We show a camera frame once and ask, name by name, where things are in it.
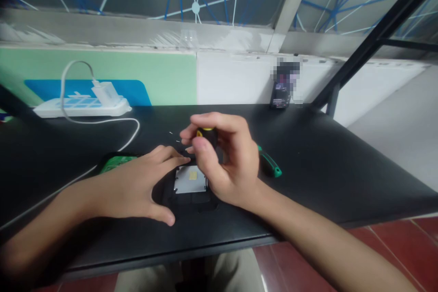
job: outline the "forearm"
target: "forearm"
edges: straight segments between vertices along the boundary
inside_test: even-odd
[[[45,267],[55,246],[76,225],[91,216],[91,204],[77,186],[71,186],[25,228],[12,237],[0,251],[0,265],[15,281],[32,281]]]
[[[246,209],[290,241],[340,291],[416,291],[388,261],[323,216],[264,183]]]

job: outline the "screwdriver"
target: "screwdriver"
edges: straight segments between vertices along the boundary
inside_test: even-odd
[[[196,137],[204,137],[216,149],[218,145],[218,131],[216,128],[198,128]]]
[[[275,163],[272,157],[269,156],[268,153],[263,151],[259,145],[257,146],[259,147],[260,164],[263,172],[271,177],[280,177],[282,175],[282,171],[279,166]]]

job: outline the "charging cable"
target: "charging cable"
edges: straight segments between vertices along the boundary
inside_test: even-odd
[[[128,147],[128,145],[134,140],[135,136],[138,133],[138,130],[140,130],[140,122],[137,119],[133,119],[133,118],[122,118],[122,119],[110,119],[110,120],[103,120],[103,121],[96,121],[96,122],[84,122],[84,121],[76,121],[71,119],[67,112],[64,109],[64,95],[65,95],[65,78],[67,76],[68,71],[70,70],[70,68],[75,64],[75,63],[84,63],[85,65],[88,66],[88,68],[90,69],[90,73],[91,73],[91,77],[93,79],[93,84],[95,86],[99,86],[99,81],[96,80],[96,78],[94,77],[94,73],[93,73],[93,69],[91,68],[91,65],[88,64],[87,62],[81,61],[81,60],[74,60],[71,61],[70,63],[67,64],[67,66],[64,68],[63,74],[61,75],[61,111],[63,112],[65,118],[67,119],[67,121],[73,122],[73,123],[78,123],[78,124],[101,124],[101,123],[106,123],[106,122],[115,122],[115,121],[135,121],[137,123],[137,128],[134,131],[134,133],[132,134],[132,137],[128,140],[128,142],[126,144],[124,144],[118,151],[122,151],[124,150],[126,147]],[[7,222],[6,224],[4,224],[3,226],[0,227],[0,231],[2,231],[3,229],[5,229],[6,227],[9,227],[10,225],[12,225],[14,222],[18,221],[19,219],[21,219],[22,217],[24,217],[26,214],[28,214],[29,212],[35,210],[36,208],[38,208],[41,204],[45,203],[47,200],[51,199],[52,197],[58,195],[61,191],[63,191],[64,189],[66,189],[68,186],[70,186],[71,184],[75,183],[76,181],[78,181],[79,179],[81,179],[82,177],[85,177],[86,175],[88,175],[90,172],[92,172],[95,168],[97,167],[97,165],[95,165],[94,167],[92,167],[91,169],[89,169],[88,171],[84,172],[83,174],[81,174],[79,177],[74,178],[72,181],[70,181],[69,183],[67,183],[66,185],[62,186],[60,189],[58,189],[57,191],[53,192],[52,194],[50,194],[49,196],[45,197],[44,199],[42,199],[41,201],[39,201],[37,204],[33,205],[32,207],[30,207],[29,209],[27,209],[26,211],[24,211],[23,213],[21,213],[20,215],[16,216],[14,219],[10,220],[9,222]]]

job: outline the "hand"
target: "hand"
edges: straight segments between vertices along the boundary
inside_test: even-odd
[[[240,116],[221,113],[192,115],[191,124],[181,131],[181,142],[192,143],[188,153],[196,154],[199,169],[209,179],[210,188],[224,202],[246,208],[254,202],[254,192],[261,181],[257,178],[259,152],[252,140],[246,120]],[[217,128],[218,145],[224,151],[224,164],[210,142],[195,137],[198,127]]]
[[[171,146],[157,146],[150,153],[111,171],[78,182],[65,192],[86,197],[91,216],[148,217],[175,223],[170,209],[152,200],[152,188],[172,169],[190,162]]]

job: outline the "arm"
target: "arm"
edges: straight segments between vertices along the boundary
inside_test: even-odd
[[[173,147],[80,181],[54,200],[0,250],[0,268],[13,282],[30,286],[63,239],[93,217],[148,217],[172,226],[175,216],[152,200],[152,189],[169,171],[189,162]]]
[[[382,256],[323,216],[277,193],[257,178],[257,145],[246,121],[220,113],[193,115],[181,132],[193,146],[199,168],[224,202],[251,211],[282,233],[340,291],[415,291]],[[217,127],[228,161],[218,163],[211,144],[196,137],[198,127]]]

